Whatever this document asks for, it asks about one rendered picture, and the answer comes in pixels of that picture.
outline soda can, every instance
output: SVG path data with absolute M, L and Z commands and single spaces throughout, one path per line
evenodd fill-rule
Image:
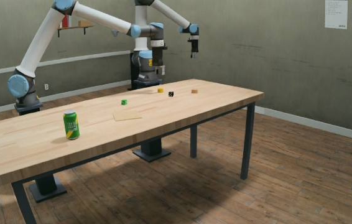
M 75 110 L 64 111 L 63 118 L 66 137 L 68 139 L 77 139 L 79 137 L 79 125 Z

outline wall shelf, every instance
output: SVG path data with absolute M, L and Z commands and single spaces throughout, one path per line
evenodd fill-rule
M 95 25 L 57 28 L 57 37 L 60 37 L 60 30 L 64 30 L 64 29 L 76 29 L 76 28 L 83 28 L 83 35 L 85 35 L 85 34 L 86 34 L 86 28 L 94 27 L 94 26 L 95 26 Z

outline white baseboard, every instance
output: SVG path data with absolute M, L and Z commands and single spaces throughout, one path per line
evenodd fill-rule
M 72 57 L 72 58 L 63 58 L 63 59 L 58 59 L 58 60 L 51 60 L 47 62 L 39 62 L 38 67 L 42 66 L 47 66 L 47 65 L 56 65 L 60 63 L 67 63 L 67 62 L 76 62 L 80 60 L 87 60 L 87 59 L 93 59 L 93 58 L 102 58 L 102 57 L 110 57 L 110 56 L 117 56 L 117 55 L 129 55 L 131 53 L 130 50 L 124 50 L 120 52 L 108 52 L 108 53 L 102 53 L 102 54 L 94 54 L 94 55 L 84 55 L 84 56 L 79 56 L 79 57 Z M 13 72 L 16 66 L 10 67 L 10 68 L 1 68 L 0 69 L 0 74 L 6 73 L 6 72 Z
M 342 128 L 332 124 L 327 124 L 320 121 L 315 121 L 312 119 L 296 116 L 293 114 L 288 114 L 288 113 L 284 113 L 284 112 L 280 112 L 272 109 L 263 108 L 260 106 L 255 106 L 255 112 L 352 138 L 352 130 L 347 128 Z
M 55 95 L 51 95 L 51 96 L 44 96 L 44 97 L 40 97 L 39 100 L 41 102 L 46 102 L 46 101 L 57 100 L 57 99 L 61 99 L 61 98 L 69 97 L 69 96 L 75 96 L 75 95 L 90 93 L 93 91 L 105 90 L 108 88 L 114 88 L 114 87 L 118 87 L 118 86 L 129 85 L 129 84 L 131 84 L 131 81 L 125 80 L 125 81 L 116 82 L 116 83 L 110 83 L 110 84 L 105 84 L 105 85 L 100 85 L 100 86 L 93 86 L 93 87 L 89 87 L 89 88 L 84 88 L 81 90 L 68 91 L 65 93 L 59 93 L 59 94 L 55 94 Z M 14 104 L 0 106 L 0 112 L 13 110 L 13 109 L 14 109 Z

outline gray wall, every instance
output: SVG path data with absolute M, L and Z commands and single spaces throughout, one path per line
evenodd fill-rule
M 166 82 L 198 78 L 260 90 L 258 106 L 352 129 L 352 1 L 348 29 L 326 29 L 325 1 L 162 0 L 200 25 L 200 53 L 163 22 Z
M 134 21 L 132 0 L 81 0 L 80 3 L 125 21 Z M 53 0 L 0 0 L 0 68 L 21 63 L 52 4 Z M 79 20 L 81 18 L 73 16 L 73 26 L 77 26 Z M 41 61 L 133 50 L 132 38 L 123 34 L 115 38 L 111 29 L 93 25 L 96 26 L 88 28 L 86 35 L 83 35 L 83 29 L 62 30 L 60 38 L 56 33 Z M 47 96 L 128 80 L 129 71 L 129 56 L 120 55 L 39 67 L 35 83 L 38 95 Z M 0 74 L 0 106 L 15 102 L 6 87 L 11 74 Z M 45 83 L 49 84 L 47 91 L 44 90 Z

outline table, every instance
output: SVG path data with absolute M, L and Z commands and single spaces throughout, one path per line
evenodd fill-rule
M 0 121 L 0 185 L 12 184 L 27 224 L 36 223 L 23 183 L 53 175 L 190 128 L 197 156 L 197 125 L 248 108 L 241 178 L 248 176 L 255 102 L 260 91 L 203 80 L 185 80 L 86 100 Z M 197 89 L 198 94 L 191 93 Z M 127 99 L 127 105 L 121 100 Z M 63 112 L 74 109 L 80 137 L 65 137 Z M 141 119 L 115 121 L 111 112 L 138 110 Z

